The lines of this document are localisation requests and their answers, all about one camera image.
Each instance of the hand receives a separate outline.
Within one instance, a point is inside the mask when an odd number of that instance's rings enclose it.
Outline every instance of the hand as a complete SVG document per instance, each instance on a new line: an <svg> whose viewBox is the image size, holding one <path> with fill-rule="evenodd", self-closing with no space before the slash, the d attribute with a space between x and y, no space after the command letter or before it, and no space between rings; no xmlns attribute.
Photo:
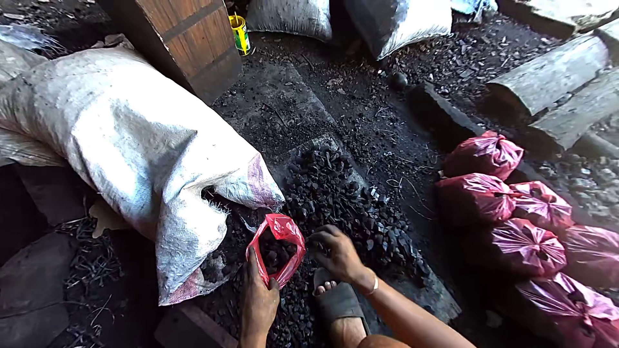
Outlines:
<svg viewBox="0 0 619 348"><path fill-rule="evenodd" d="M271 278L269 288L264 286L253 246L245 266L239 347L264 347L279 304L279 284Z"/></svg>
<svg viewBox="0 0 619 348"><path fill-rule="evenodd" d="M355 246L344 232L333 225L325 225L308 237L308 242L320 242L331 250L331 257L320 252L312 257L322 264L333 276L353 285L365 288L370 279L370 290L374 286L374 273L361 263Z"/></svg>

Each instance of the dark sandal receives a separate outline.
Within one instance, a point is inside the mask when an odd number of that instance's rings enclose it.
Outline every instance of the dark sandal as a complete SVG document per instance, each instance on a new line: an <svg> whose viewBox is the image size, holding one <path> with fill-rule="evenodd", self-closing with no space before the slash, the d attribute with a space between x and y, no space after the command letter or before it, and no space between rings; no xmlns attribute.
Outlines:
<svg viewBox="0 0 619 348"><path fill-rule="evenodd" d="M339 282L334 288L322 295L316 295L316 289L325 282L337 281L326 268L318 268L314 273L314 290L312 295L316 299L320 314L325 323L330 326L341 318L361 318L365 333L370 335L370 328L357 300L352 286L346 282Z"/></svg>

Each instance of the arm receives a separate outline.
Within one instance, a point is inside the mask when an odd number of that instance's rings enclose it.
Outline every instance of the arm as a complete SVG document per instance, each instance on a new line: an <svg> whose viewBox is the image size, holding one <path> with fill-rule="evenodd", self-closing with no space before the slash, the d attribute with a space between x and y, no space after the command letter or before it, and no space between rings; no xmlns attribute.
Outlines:
<svg viewBox="0 0 619 348"><path fill-rule="evenodd" d="M279 305L279 285L275 279L269 281L269 288L264 285L258 272L258 259L254 248L249 249L249 260L245 265L243 289L241 336L239 348L265 348L267 334L275 320Z"/></svg>
<svg viewBox="0 0 619 348"><path fill-rule="evenodd" d="M455 330L382 280L378 279L378 288L372 292L376 274L361 263L353 243L335 226L324 226L309 239L331 250L330 258L320 253L314 254L314 258L331 274L368 294L366 297L374 309L402 342L413 348L474 348Z"/></svg>

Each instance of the pink plastic bag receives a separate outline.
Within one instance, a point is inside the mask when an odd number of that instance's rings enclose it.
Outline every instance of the pink plastic bag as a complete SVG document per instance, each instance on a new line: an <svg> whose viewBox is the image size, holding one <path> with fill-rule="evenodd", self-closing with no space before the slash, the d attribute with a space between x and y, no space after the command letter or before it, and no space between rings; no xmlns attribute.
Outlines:
<svg viewBox="0 0 619 348"><path fill-rule="evenodd" d="M558 347L614 348L619 345L619 308L576 280L557 273L502 291L499 309Z"/></svg>
<svg viewBox="0 0 619 348"><path fill-rule="evenodd" d="M539 181L510 185L514 192L524 194L514 198L514 217L531 221L535 226L555 233L571 227L572 206Z"/></svg>
<svg viewBox="0 0 619 348"><path fill-rule="evenodd" d="M554 276L567 263L557 236L524 219L509 219L487 233L472 233L465 255L472 263L526 279Z"/></svg>
<svg viewBox="0 0 619 348"><path fill-rule="evenodd" d="M258 244L258 238L267 229L267 225L271 228L271 232L273 233L273 237L275 237L275 239L283 239L297 246L297 252L290 258L286 266L275 274L267 274L264 261L262 260L262 255L260 255L260 245ZM264 221L260 227L258 227L258 230L254 235L254 239L251 240L247 246L247 250L245 251L245 258L247 260L249 260L250 246L253 246L256 251L256 256L258 257L258 270L260 271L260 276L262 277L264 284L268 286L269 279L275 278L277 283L279 283L280 289L290 280L292 274L294 274L301 264L306 252L305 238L303 238L299 228L291 218L282 214L267 214L264 217Z"/></svg>
<svg viewBox="0 0 619 348"><path fill-rule="evenodd" d="M619 235L603 228L574 226L559 234L568 265L563 272L591 287L619 287Z"/></svg>
<svg viewBox="0 0 619 348"><path fill-rule="evenodd" d="M443 217L454 226L494 224L511 217L514 194L499 178L473 173L436 183Z"/></svg>
<svg viewBox="0 0 619 348"><path fill-rule="evenodd" d="M505 180L516 169L523 154L522 148L504 136L487 131L461 142L447 156L444 173L450 178L482 173Z"/></svg>

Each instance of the yellow can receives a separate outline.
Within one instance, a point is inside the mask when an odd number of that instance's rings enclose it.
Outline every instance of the yellow can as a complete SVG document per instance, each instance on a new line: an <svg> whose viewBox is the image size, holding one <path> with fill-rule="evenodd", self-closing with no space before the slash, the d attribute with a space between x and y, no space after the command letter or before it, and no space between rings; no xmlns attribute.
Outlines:
<svg viewBox="0 0 619 348"><path fill-rule="evenodd" d="M232 32L234 33L234 41L236 48L240 51L242 56L249 54L249 36L247 36L247 25L245 19L240 15L229 15L230 25L232 26Z"/></svg>

